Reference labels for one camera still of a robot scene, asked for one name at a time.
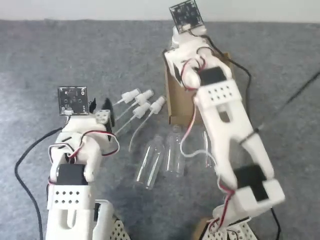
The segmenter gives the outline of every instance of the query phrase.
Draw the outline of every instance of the circuit board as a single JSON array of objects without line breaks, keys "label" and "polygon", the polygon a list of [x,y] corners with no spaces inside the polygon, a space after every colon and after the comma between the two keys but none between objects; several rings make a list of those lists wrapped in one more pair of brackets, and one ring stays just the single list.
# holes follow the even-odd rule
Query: circuit board
[{"label": "circuit board", "polygon": [[58,87],[59,113],[62,116],[89,115],[86,86]]},{"label": "circuit board", "polygon": [[188,0],[169,8],[179,34],[204,24],[195,0]]}]

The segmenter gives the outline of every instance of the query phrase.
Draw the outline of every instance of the gray carpet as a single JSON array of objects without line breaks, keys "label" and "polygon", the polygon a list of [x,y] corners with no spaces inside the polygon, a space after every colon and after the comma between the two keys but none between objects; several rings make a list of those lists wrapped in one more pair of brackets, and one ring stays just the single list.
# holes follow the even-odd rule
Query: gray carpet
[{"label": "gray carpet", "polygon": [[[254,125],[274,111],[320,67],[320,25],[282,23],[207,23],[216,45],[248,67],[253,75]],[[14,177],[14,164],[44,133],[64,123],[57,86],[88,86],[101,106],[104,97],[152,88],[165,93],[161,52],[171,39],[171,21],[0,21],[0,239],[38,239],[31,201]],[[247,77],[235,69],[242,93]],[[286,202],[275,208],[284,240],[315,240],[320,234],[320,80],[261,134]],[[116,108],[120,113],[125,104]],[[152,117],[139,135],[146,143],[155,132],[168,133],[167,110]],[[128,153],[134,121],[119,137],[121,151],[101,165],[98,195],[111,201],[133,240],[190,239],[196,223],[222,203],[212,170],[203,158],[187,162],[182,179],[159,175],[152,191],[133,188],[142,147]],[[189,150],[199,148],[200,128]],[[20,174],[34,193],[46,228],[46,184],[51,137],[34,149]],[[251,226],[261,240],[273,240],[270,213]]]}]

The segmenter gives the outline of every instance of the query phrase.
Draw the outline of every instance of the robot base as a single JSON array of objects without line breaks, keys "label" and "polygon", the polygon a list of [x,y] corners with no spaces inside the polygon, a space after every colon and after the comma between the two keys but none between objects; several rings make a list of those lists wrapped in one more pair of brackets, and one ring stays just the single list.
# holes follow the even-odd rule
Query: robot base
[{"label": "robot base", "polygon": [[247,223],[239,223],[211,234],[208,229],[209,218],[203,218],[193,233],[192,240],[258,240]]}]

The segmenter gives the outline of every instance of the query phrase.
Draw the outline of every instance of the black cable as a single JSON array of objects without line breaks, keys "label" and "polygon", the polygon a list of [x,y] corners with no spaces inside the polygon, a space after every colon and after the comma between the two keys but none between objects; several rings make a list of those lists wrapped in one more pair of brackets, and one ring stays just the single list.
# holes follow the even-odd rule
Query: black cable
[{"label": "black cable", "polygon": [[32,193],[30,192],[29,188],[26,186],[26,184],[24,183],[24,181],[21,179],[19,172],[18,172],[18,168],[19,165],[22,163],[22,161],[25,159],[25,157],[28,155],[28,153],[36,146],[38,145],[40,142],[42,142],[44,139],[52,136],[53,134],[59,132],[62,130],[62,127],[59,127],[55,130],[52,130],[50,132],[48,132],[47,134],[45,134],[43,137],[39,138],[37,141],[35,141],[34,143],[32,143],[27,150],[22,154],[22,156],[19,158],[19,160],[16,162],[15,167],[14,167],[14,175],[16,177],[16,179],[18,180],[18,182],[20,183],[20,185],[23,187],[23,189],[26,191],[26,193],[28,194],[28,196],[30,197],[35,211],[36,211],[36,215],[37,215],[37,219],[38,219],[38,227],[39,227],[39,239],[40,240],[44,240],[44,233],[43,233],[43,228],[42,228],[42,218],[41,218],[41,213],[40,213],[40,209],[38,206],[38,203],[35,199],[35,197],[32,195]]},{"label": "black cable", "polygon": [[266,120],[264,120],[258,127],[256,127],[248,136],[246,136],[243,140],[239,142],[242,145],[248,139],[250,139],[253,135],[260,132],[267,124],[270,124],[273,120],[275,120],[280,113],[288,106],[294,99],[296,99],[310,84],[312,84],[318,77],[320,76],[320,69],[308,80],[306,81],[298,90],[292,94],[291,97],[287,101],[282,104],[280,108],[278,108],[273,114],[270,114]]},{"label": "black cable", "polygon": [[248,118],[251,122],[251,118],[250,118],[250,116],[251,116],[250,115],[250,86],[251,86],[251,82],[252,82],[252,75],[249,72],[249,70],[246,69],[241,64],[237,63],[236,61],[232,60],[231,58],[225,56],[224,53],[214,44],[214,42],[211,40],[211,38],[208,35],[195,35],[192,33],[191,30],[189,30],[189,33],[194,37],[201,37],[201,38],[206,39],[210,43],[210,45],[213,47],[213,49],[216,50],[223,59],[232,63],[233,65],[235,65],[239,69],[243,70],[248,75],[248,82],[247,82],[246,89],[245,89],[245,110],[246,110],[246,114],[248,115]]},{"label": "black cable", "polygon": [[277,225],[277,227],[278,227],[275,240],[279,240],[279,239],[280,239],[280,233],[281,233],[280,222],[279,222],[279,220],[278,220],[278,218],[277,218],[277,215],[276,215],[276,212],[275,212],[275,210],[274,210],[273,208],[271,208],[271,213],[272,213],[272,216],[273,216],[273,218],[274,218],[274,221],[275,221],[275,223],[276,223],[276,225]]}]

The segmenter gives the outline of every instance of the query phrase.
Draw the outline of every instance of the cardboard box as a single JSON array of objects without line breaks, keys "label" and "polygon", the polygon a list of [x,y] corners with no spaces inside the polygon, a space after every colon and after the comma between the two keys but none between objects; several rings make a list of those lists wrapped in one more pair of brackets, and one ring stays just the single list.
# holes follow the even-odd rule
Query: cardboard box
[{"label": "cardboard box", "polygon": [[[170,74],[170,70],[166,64],[166,59],[163,52],[163,60],[165,62],[165,89],[166,89],[166,101],[168,107],[169,124],[188,126],[192,115],[194,113],[194,103],[192,96],[196,91],[186,91],[184,87],[181,87],[174,76]],[[233,68],[230,63],[223,61],[229,68],[231,68],[233,79],[235,79]],[[197,109],[195,124],[202,124],[202,118]]]}]

